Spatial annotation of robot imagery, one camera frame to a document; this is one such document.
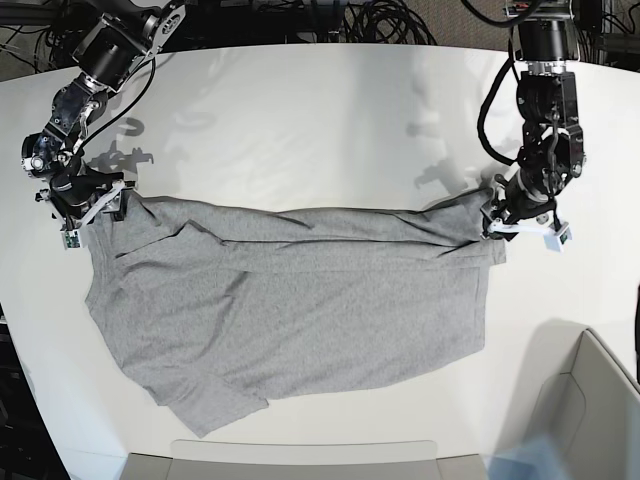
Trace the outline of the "blue blurred object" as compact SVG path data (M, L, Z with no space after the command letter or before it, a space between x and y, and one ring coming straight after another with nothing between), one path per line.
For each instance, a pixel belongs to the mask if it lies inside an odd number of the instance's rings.
M555 444L547 435L536 436L506 451L487 457L491 480L567 479L567 472Z

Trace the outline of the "grey T-shirt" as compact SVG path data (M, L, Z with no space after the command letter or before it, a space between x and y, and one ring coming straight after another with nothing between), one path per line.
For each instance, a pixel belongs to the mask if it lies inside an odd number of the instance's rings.
M294 396L375 389L479 352L475 190L423 211L127 201L87 236L89 313L122 373L194 434Z

